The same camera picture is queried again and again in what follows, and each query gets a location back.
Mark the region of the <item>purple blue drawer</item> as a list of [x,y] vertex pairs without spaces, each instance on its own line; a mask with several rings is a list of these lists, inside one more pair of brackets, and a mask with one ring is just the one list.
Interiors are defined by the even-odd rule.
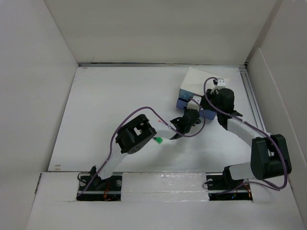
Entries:
[[[180,99],[178,98],[177,99],[177,104],[176,104],[176,107],[178,109],[182,109],[184,110],[184,108],[188,105],[188,102],[183,100],[183,99]],[[216,118],[216,115],[217,113],[214,112],[214,111],[211,111],[211,110],[203,110],[203,112],[201,112],[199,110],[199,113],[200,113],[200,117],[204,117],[206,119],[209,119],[209,120],[214,120]]]

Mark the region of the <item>green highlighter marker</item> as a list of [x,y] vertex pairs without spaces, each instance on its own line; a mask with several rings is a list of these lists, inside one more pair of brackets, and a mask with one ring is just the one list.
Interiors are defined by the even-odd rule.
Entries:
[[163,142],[163,139],[160,137],[154,137],[153,138],[158,144],[161,144]]

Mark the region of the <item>white drawer cabinet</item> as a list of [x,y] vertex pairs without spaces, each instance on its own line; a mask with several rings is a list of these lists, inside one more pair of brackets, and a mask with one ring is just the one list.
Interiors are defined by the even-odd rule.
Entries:
[[184,80],[180,86],[180,89],[184,89],[190,92],[195,93],[196,95],[203,96],[203,85],[204,82],[209,78],[209,77],[215,77],[215,78],[222,78],[221,76],[195,69],[192,67],[189,67]]

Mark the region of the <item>light blue drawer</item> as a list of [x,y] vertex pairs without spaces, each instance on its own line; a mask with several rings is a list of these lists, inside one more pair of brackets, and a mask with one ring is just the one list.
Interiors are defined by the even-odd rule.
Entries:
[[184,89],[179,89],[179,94],[178,98],[183,101],[188,101],[189,98],[192,98],[195,95],[195,93],[184,90]]

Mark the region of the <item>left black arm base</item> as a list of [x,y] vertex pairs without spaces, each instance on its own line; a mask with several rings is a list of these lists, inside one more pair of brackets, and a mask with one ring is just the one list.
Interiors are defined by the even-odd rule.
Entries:
[[116,172],[104,180],[101,180],[98,176],[95,177],[94,181],[83,192],[91,180],[91,175],[94,175],[94,170],[95,167],[92,168],[90,173],[80,172],[78,174],[79,187],[76,199],[78,201],[121,201],[123,173],[120,172]]

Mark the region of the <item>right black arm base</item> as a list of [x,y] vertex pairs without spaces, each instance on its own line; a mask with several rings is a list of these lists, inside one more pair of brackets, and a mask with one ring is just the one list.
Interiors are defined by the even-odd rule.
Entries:
[[209,201],[252,201],[249,184],[243,179],[233,180],[229,166],[223,172],[206,173],[206,181],[202,187],[208,191]]

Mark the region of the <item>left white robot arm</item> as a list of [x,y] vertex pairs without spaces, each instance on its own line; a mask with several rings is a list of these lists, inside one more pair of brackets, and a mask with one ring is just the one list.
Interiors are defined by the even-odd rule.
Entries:
[[199,109],[186,108],[182,117],[177,117],[170,122],[161,117],[153,126],[144,114],[140,114],[121,124],[111,137],[109,154],[100,166],[94,166],[90,170],[90,184],[96,190],[102,190],[107,184],[107,178],[111,177],[122,160],[131,154],[140,151],[150,140],[162,138],[176,140],[182,137],[191,138],[199,132],[190,135],[192,127],[201,123]]

